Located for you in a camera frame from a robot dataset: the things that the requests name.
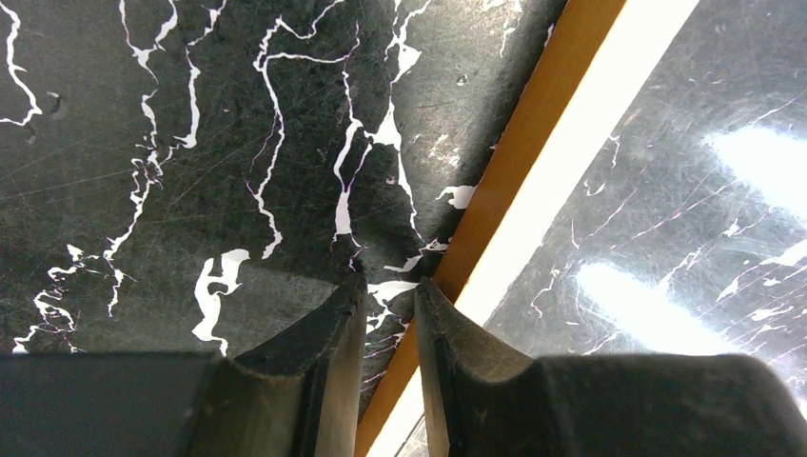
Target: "marble countertop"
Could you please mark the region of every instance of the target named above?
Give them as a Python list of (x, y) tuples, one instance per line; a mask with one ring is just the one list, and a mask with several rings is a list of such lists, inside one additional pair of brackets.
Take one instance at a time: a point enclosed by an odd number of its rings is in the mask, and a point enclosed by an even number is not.
[(557, 0), (0, 0), (0, 350), (237, 355), (359, 265), (364, 400)]

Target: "white vein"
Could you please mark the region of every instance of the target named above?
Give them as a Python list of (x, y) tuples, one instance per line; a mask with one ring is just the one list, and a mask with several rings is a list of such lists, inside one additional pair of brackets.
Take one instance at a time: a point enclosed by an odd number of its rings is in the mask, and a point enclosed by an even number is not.
[(389, 310), (389, 302), (398, 295), (416, 288), (418, 283), (409, 283), (406, 281), (387, 281), (380, 284), (368, 284), (367, 292), (375, 298), (376, 302), (381, 306), (384, 311), (375, 316), (367, 316), (366, 332), (369, 333), (377, 330), (384, 323), (387, 316), (394, 316), (395, 314)]
[[(389, 97), (387, 99), (388, 105), (386, 109), (386, 114), (384, 115), (384, 119), (379, 126), (378, 131), (375, 133), (366, 132), (364, 135), (367, 138), (373, 140), (373, 144), (378, 145), (386, 145), (392, 146), (395, 148), (398, 154), (398, 180), (397, 184), (401, 186), (406, 195), (409, 198), (409, 206), (411, 211), (409, 213), (409, 226), (415, 231), (415, 234), (418, 235), (418, 238), (422, 241), (423, 237), (421, 236), (420, 232), (418, 231), (417, 227), (415, 227), (415, 217), (418, 215), (417, 210), (415, 209), (415, 200), (412, 195), (412, 187), (409, 186), (409, 181), (406, 179), (406, 170), (404, 168), (404, 161), (401, 157), (401, 143), (402, 137), (401, 133), (398, 131), (398, 128), (395, 125), (395, 104), (392, 102), (392, 89), (395, 84), (401, 79), (404, 74), (406, 74), (415, 64), (418, 62), (418, 59), (421, 57), (421, 52), (408, 46), (406, 44), (407, 38), (407, 28), (409, 27), (409, 21), (414, 18), (415, 16), (423, 14), (428, 6), (431, 4), (432, 0), (426, 0), (425, 3), (421, 5), (420, 8), (411, 11), (406, 18), (403, 20), (403, 24), (399, 27), (397, 32), (395, 30), (392, 31), (392, 39), (389, 41), (389, 44), (386, 46), (384, 50), (384, 60), (389, 57), (389, 51), (392, 48), (398, 48), (398, 73), (395, 75), (395, 79), (393, 79), (389, 83)], [(398, 15), (396, 12), (395, 17), (395, 24), (398, 23)]]
[[(234, 249), (222, 254), (222, 275), (212, 276), (214, 259), (209, 258), (202, 267), (199, 279), (196, 280), (196, 288), (193, 296), (202, 311), (202, 322), (193, 328), (192, 333), (202, 341), (218, 341), (219, 350), (226, 356), (227, 340), (222, 337), (213, 336), (213, 328), (219, 322), (219, 314), (222, 310), (222, 295), (229, 295), (238, 288), (241, 283), (237, 282), (238, 269), (241, 264), (249, 259), (249, 252), (246, 249)], [(226, 287), (225, 291), (217, 290), (210, 293), (211, 284), (221, 284)]]
[(28, 96), (28, 100), (30, 103), (30, 109), (28, 110), (28, 113), (23, 118), (23, 120), (15, 121), (13, 119), (4, 117), (0, 118), (0, 124), (12, 123), (15, 126), (23, 127), (30, 121), (30, 119), (34, 115), (42, 114), (42, 110), (36, 104), (36, 96), (33, 94), (33, 91), (31, 91), (31, 89), (29, 89), (29, 87), (22, 82), (19, 75), (17, 75), (18, 71), (26, 71), (26, 70), (14, 63), (14, 53), (15, 53), (14, 42), (16, 41), (17, 36), (19, 35), (20, 27), (22, 26), (20, 16), (17, 15), (17, 13), (14, 12), (13, 10), (10, 10), (8, 7), (6, 7), (6, 5), (4, 5), (3, 2), (0, 2), (0, 10), (3, 10), (3, 12), (11, 18), (11, 31), (9, 33), (9, 36), (6, 37), (6, 65), (9, 67), (9, 75), (11, 76), (11, 79), (14, 81), (14, 84), (16, 84), (20, 89), (22, 89), (23, 92)]
[[(43, 327), (42, 324), (30, 326), (29, 333), (26, 336), (14, 338), (14, 348), (11, 350), (12, 353), (28, 353), (25, 343), (30, 342), (31, 338), (33, 338), (37, 331), (44, 331), (48, 333), (72, 333), (76, 330), (76, 321), (73, 319), (69, 311), (56, 306), (53, 302), (62, 301), (64, 293), (67, 291), (67, 288), (63, 285), (66, 277), (68, 275), (75, 274), (79, 269), (84, 268), (85, 265), (83, 261), (85, 259), (97, 260), (98, 256), (86, 256), (82, 250), (73, 245), (67, 245), (67, 250), (70, 254), (70, 258), (72, 259), (72, 265), (70, 265), (70, 267), (67, 269), (58, 267), (49, 269), (48, 277), (52, 281), (52, 287), (40, 291), (35, 297), (33, 297), (33, 303), (39, 310), (39, 314), (42, 316), (45, 326)], [(68, 344), (71, 352), (78, 350), (78, 348), (74, 347), (69, 342)]]
[[(274, 109), (274, 116), (272, 119), (273, 128), (269, 136), (274, 135), (275, 128), (274, 126), (277, 125), (277, 133), (278, 133), (278, 141), (275, 143), (275, 146), (272, 150), (272, 156), (269, 161), (269, 165), (266, 168), (266, 177), (261, 181), (261, 184), (258, 186), (256, 190), (253, 190), (249, 184), (247, 184), (247, 188), (249, 192), (252, 194), (252, 197), (258, 203), (258, 211), (266, 216), (268, 219), (269, 228), (272, 230), (273, 240), (271, 243), (266, 245), (264, 248), (264, 253), (262, 255), (262, 259), (268, 259), (269, 256), (272, 255), (274, 249), (278, 247), (283, 242), (283, 234), (277, 229), (277, 224), (275, 222), (274, 214), (266, 208), (266, 201), (264, 201), (264, 191), (266, 190), (266, 186), (269, 184), (269, 181), (272, 179), (272, 171), (277, 164), (278, 155), (280, 153), (281, 147), (285, 141), (285, 118), (283, 115), (283, 111), (281, 110), (280, 101), (277, 96), (277, 91), (275, 90), (274, 86), (272, 85), (271, 79), (269, 78), (268, 73), (268, 63), (275, 59), (288, 59), (288, 60), (305, 60), (314, 63), (320, 64), (335, 64), (339, 62), (345, 61), (349, 56), (350, 53), (336, 58), (336, 59), (321, 59), (317, 57), (313, 57), (307, 54), (290, 54), (287, 52), (277, 52), (274, 54), (269, 53), (269, 42), (274, 37), (275, 33), (278, 30), (286, 30), (291, 33), (294, 37), (298, 40), (309, 40), (314, 35), (317, 34), (317, 25), (319, 22), (325, 17), (325, 15), (336, 5), (343, 3), (344, 0), (335, 0), (334, 2), (330, 3), (327, 7), (325, 7), (320, 14), (314, 18), (309, 26), (308, 33), (299, 33), (291, 26), (289, 26), (284, 20), (283, 16), (279, 15), (277, 19), (275, 19), (275, 24), (273, 27), (266, 30), (266, 34), (264, 38), (261, 40), (259, 45), (259, 52), (258, 55), (255, 57), (255, 61), (252, 63), (252, 67), (259, 71), (264, 77), (264, 83), (266, 84), (266, 89), (269, 92), (269, 98), (272, 101), (272, 106)], [(258, 152), (258, 155), (263, 154), (265, 148), (262, 148), (261, 151)]]
[[(193, 65), (193, 62), (190, 60), (190, 53), (189, 48), (197, 45), (200, 43), (206, 36), (208, 36), (215, 28), (216, 21), (220, 16), (222, 10), (226, 6), (227, 0), (223, 0), (220, 8), (218, 9), (208, 9), (209, 19), (210, 22), (208, 26), (205, 28), (205, 31), (202, 36), (199, 38), (191, 41), (185, 47), (186, 52), (186, 59), (189, 66), (189, 78), (188, 78), (188, 93), (190, 95), (190, 112), (191, 112), (191, 119), (190, 119), (190, 127), (188, 135), (183, 137), (175, 137), (179, 140), (183, 148), (190, 149), (196, 146), (196, 133), (199, 128), (199, 121), (200, 121), (200, 112), (199, 107), (197, 104), (196, 99), (196, 80), (201, 74), (201, 71)], [(171, 7), (171, 15), (166, 22), (164, 22), (160, 26), (160, 30), (157, 35), (154, 37), (153, 44), (147, 49), (140, 49), (136, 46), (132, 45), (131, 43), (131, 34), (128, 29), (127, 24), (127, 5), (126, 0), (120, 0), (118, 3), (118, 10), (121, 14), (121, 24), (123, 25), (124, 32), (126, 34), (126, 43), (127, 46), (132, 51), (132, 57), (135, 57), (137, 60), (138, 66), (148, 72), (151, 78), (154, 80), (154, 83), (159, 87), (159, 79), (157, 78), (156, 74), (151, 70), (148, 66), (149, 57), (153, 52), (156, 50), (165, 51), (162, 47), (162, 42), (165, 40), (168, 35), (171, 33), (172, 30), (176, 29), (178, 25), (178, 14), (176, 5), (172, 0), (168, 0), (168, 4)], [(67, 270), (63, 270), (61, 268), (51, 268), (49, 270), (49, 275), (53, 280), (53, 287), (51, 289), (42, 290), (39, 294), (37, 294), (33, 302), (40, 309), (40, 314), (42, 314), (43, 319), (48, 322), (48, 316), (52, 315), (52, 311), (57, 312), (59, 315), (63, 317), (69, 318), (69, 314), (61, 309), (55, 307), (53, 304), (48, 304), (44, 300), (56, 300), (59, 301), (62, 299), (64, 293), (67, 289), (61, 286), (61, 283), (64, 281), (65, 276), (68, 274), (75, 274), (79, 270), (86, 269), (84, 263), (81, 262), (82, 259), (98, 259), (99, 257), (103, 257), (106, 261), (108, 267), (111, 270), (111, 277), (114, 279), (115, 284), (111, 288), (111, 298), (107, 303), (107, 313), (108, 316), (112, 315), (112, 308), (118, 304), (119, 297), (118, 291), (120, 286), (122, 286), (123, 281), (126, 277), (128, 277), (121, 269), (117, 268), (114, 265), (114, 258), (115, 255), (118, 253), (120, 247), (126, 242), (126, 240), (131, 236), (134, 232), (134, 228), (137, 225), (137, 221), (140, 219), (140, 216), (144, 212), (144, 206), (148, 196), (151, 192), (151, 186), (158, 186), (162, 187), (162, 182), (160, 178), (163, 176), (162, 165), (170, 160), (173, 155), (173, 152), (179, 148), (179, 146), (172, 146), (168, 148), (167, 156), (161, 161), (159, 152), (157, 151), (156, 146), (156, 136), (157, 136), (157, 120), (154, 114), (154, 110), (148, 104), (151, 98), (157, 93), (157, 88), (153, 89), (149, 93), (144, 93), (141, 95), (141, 102), (140, 107), (141, 111), (143, 112), (143, 116), (148, 120), (151, 130), (147, 135), (144, 136), (144, 141), (148, 143), (146, 145), (135, 145), (137, 148), (144, 148), (148, 150), (148, 157), (144, 160), (139, 157), (135, 157), (130, 159), (130, 163), (133, 166), (131, 171), (131, 179), (134, 183), (134, 189), (129, 193), (129, 201), (134, 204), (134, 211), (131, 216), (131, 222), (128, 224), (126, 230), (123, 234), (116, 238), (107, 238), (109, 245), (107, 249), (103, 251), (101, 256), (98, 255), (84, 255), (80, 249), (74, 248), (68, 245), (68, 250), (73, 257), (73, 266)], [(29, 342), (30, 339), (33, 337), (36, 331), (52, 331), (45, 328), (41, 328), (40, 326), (31, 326), (30, 332), (25, 337), (14, 338), (16, 346), (14, 347), (14, 352), (26, 352), (26, 348), (24, 344)], [(73, 332), (75, 330), (74, 322), (72, 318), (69, 318), (69, 325), (67, 329), (59, 329), (58, 331), (65, 331), (65, 332)]]
[(471, 197), (474, 196), (476, 189), (476, 186), (448, 186), (440, 192), (435, 200), (440, 200), (445, 195), (452, 195), (453, 198), (448, 199), (448, 204), (456, 209), (466, 209), (471, 203)]

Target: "glossy surface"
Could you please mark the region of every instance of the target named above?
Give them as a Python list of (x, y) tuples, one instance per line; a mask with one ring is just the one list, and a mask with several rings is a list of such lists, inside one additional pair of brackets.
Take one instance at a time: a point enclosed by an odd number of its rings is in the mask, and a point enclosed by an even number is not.
[(359, 264), (364, 398), (562, 1), (0, 1), (0, 350), (237, 355)]
[(805, 20), (701, 0), (486, 328), (532, 357), (753, 354), (804, 410)]

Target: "white marble vein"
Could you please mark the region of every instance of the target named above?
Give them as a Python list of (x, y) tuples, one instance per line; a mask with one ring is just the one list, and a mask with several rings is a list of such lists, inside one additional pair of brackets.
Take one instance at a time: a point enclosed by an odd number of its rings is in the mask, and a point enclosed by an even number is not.
[[(227, 340), (222, 337), (213, 336), (213, 328), (219, 322), (219, 314), (222, 310), (221, 296), (229, 295), (241, 285), (237, 282), (238, 269), (245, 260), (249, 259), (249, 252), (246, 249), (234, 249), (222, 254), (221, 258), (221, 276), (210, 275), (213, 271), (215, 260), (209, 258), (202, 267), (202, 273), (199, 274), (199, 279), (196, 280), (196, 288), (193, 290), (193, 296), (199, 304), (203, 318), (202, 322), (193, 328), (192, 332), (202, 341), (218, 341), (219, 350), (222, 352), (222, 355), (226, 356)], [(225, 286), (226, 290), (217, 290), (210, 293), (209, 286), (216, 283)]]
[[(53, 313), (57, 313), (58, 315), (66, 318), (68, 320), (68, 326), (66, 328), (56, 328), (56, 330), (52, 330), (50, 328), (43, 328), (42, 325), (31, 326), (30, 333), (25, 337), (14, 338), (16, 346), (14, 347), (14, 352), (26, 352), (27, 349), (25, 348), (25, 343), (29, 342), (30, 339), (33, 337), (36, 331), (59, 331), (59, 332), (73, 332), (75, 331), (75, 325), (72, 318), (69, 316), (69, 313), (62, 309), (54, 306), (53, 304), (47, 303), (45, 300), (49, 299), (51, 301), (60, 301), (64, 292), (66, 291), (65, 287), (61, 285), (64, 282), (64, 279), (69, 274), (76, 274), (80, 270), (86, 270), (86, 265), (82, 262), (83, 259), (99, 259), (103, 258), (105, 263), (107, 264), (111, 278), (114, 280), (114, 284), (111, 287), (111, 297), (107, 304), (107, 313), (108, 316), (112, 315), (112, 309), (115, 305), (118, 304), (118, 290), (122, 285), (125, 278), (128, 276), (119, 268), (115, 266), (114, 260), (115, 255), (120, 250), (121, 246), (128, 240), (131, 234), (134, 232), (134, 229), (137, 225), (138, 220), (140, 219), (141, 215), (144, 213), (145, 204), (148, 199), (149, 194), (151, 193), (152, 186), (157, 186), (161, 188), (163, 183), (161, 178), (163, 176), (163, 169), (162, 165), (170, 160), (173, 156), (173, 152), (177, 150), (179, 147), (184, 149), (191, 149), (196, 146), (197, 139), (196, 133), (199, 128), (199, 121), (200, 121), (200, 111), (196, 99), (196, 81), (198, 77), (201, 75), (201, 71), (193, 65), (193, 62), (190, 58), (190, 48), (196, 46), (200, 43), (206, 36), (213, 31), (215, 27), (215, 23), (222, 11), (225, 7), (227, 0), (223, 0), (219, 9), (216, 10), (208, 10), (209, 11), (209, 19), (210, 23), (205, 28), (205, 31), (202, 36), (199, 38), (191, 41), (185, 47), (185, 55), (186, 60), (188, 63), (188, 93), (190, 96), (190, 121), (189, 121), (189, 128), (188, 134), (182, 137), (175, 137), (180, 144), (169, 146), (167, 148), (168, 153), (166, 157), (161, 160), (160, 153), (157, 149), (156, 144), (156, 137), (158, 133), (158, 126), (156, 116), (154, 114), (154, 110), (149, 105), (149, 101), (154, 95), (157, 93), (160, 81), (157, 78), (157, 75), (148, 65), (149, 58), (152, 53), (155, 51), (165, 51), (162, 47), (162, 42), (165, 40), (168, 35), (176, 29), (178, 24), (178, 14), (176, 5), (173, 0), (168, 0), (168, 4), (171, 8), (170, 17), (160, 26), (160, 30), (158, 31), (157, 35), (154, 37), (152, 41), (152, 45), (147, 49), (140, 49), (136, 46), (132, 45), (131, 43), (131, 34), (128, 29), (127, 24), (127, 3), (126, 0), (120, 0), (118, 3), (118, 11), (121, 15), (121, 24), (124, 28), (125, 36), (126, 36), (126, 44), (132, 51), (132, 57), (134, 57), (137, 61), (137, 64), (140, 68), (145, 70), (151, 78), (154, 80), (155, 88), (149, 91), (148, 93), (144, 93), (141, 95), (141, 111), (143, 112), (143, 116), (148, 120), (150, 125), (150, 131), (143, 136), (143, 140), (146, 142), (145, 144), (136, 144), (135, 147), (139, 149), (146, 149), (148, 151), (148, 156), (143, 157), (132, 157), (130, 159), (130, 163), (132, 164), (132, 171), (131, 171), (131, 179), (134, 184), (134, 189), (129, 193), (129, 201), (132, 202), (134, 205), (134, 210), (131, 215), (130, 222), (124, 232), (116, 237), (108, 237), (108, 247), (104, 249), (104, 251), (100, 255), (85, 255), (83, 251), (78, 248), (75, 248), (71, 245), (68, 245), (68, 251), (73, 259), (73, 264), (68, 269), (62, 268), (51, 268), (49, 270), (49, 276), (53, 282), (51, 288), (47, 288), (39, 292), (34, 298), (33, 303), (37, 306), (40, 310), (40, 314), (43, 316), (43, 320), (45, 325), (49, 324), (49, 320), (52, 318)], [(72, 346), (70, 342), (70, 347), (72, 350), (79, 350)]]
[(20, 76), (17, 74), (18, 72), (24, 72), (25, 69), (20, 67), (19, 65), (14, 63), (14, 54), (15, 54), (15, 47), (14, 42), (17, 40), (17, 36), (19, 36), (20, 27), (22, 26), (22, 21), (20, 21), (20, 16), (17, 15), (16, 12), (10, 10), (3, 2), (0, 2), (0, 10), (3, 10), (5, 14), (7, 14), (11, 18), (11, 31), (9, 32), (9, 36), (6, 37), (6, 65), (9, 68), (9, 75), (11, 79), (14, 81), (20, 89), (28, 96), (28, 100), (30, 103), (30, 108), (28, 113), (23, 117), (22, 120), (15, 121), (13, 119), (9, 119), (8, 117), (0, 118), (0, 124), (4, 123), (12, 123), (15, 126), (23, 127), (25, 126), (30, 119), (34, 115), (42, 114), (42, 110), (36, 104), (36, 96), (33, 94), (33, 91), (26, 86), (25, 83), (20, 79)]
[(453, 198), (448, 199), (448, 204), (456, 209), (466, 209), (471, 202), (471, 197), (474, 196), (476, 186), (448, 186), (440, 192), (440, 195), (435, 200), (440, 200), (445, 195), (452, 195)]

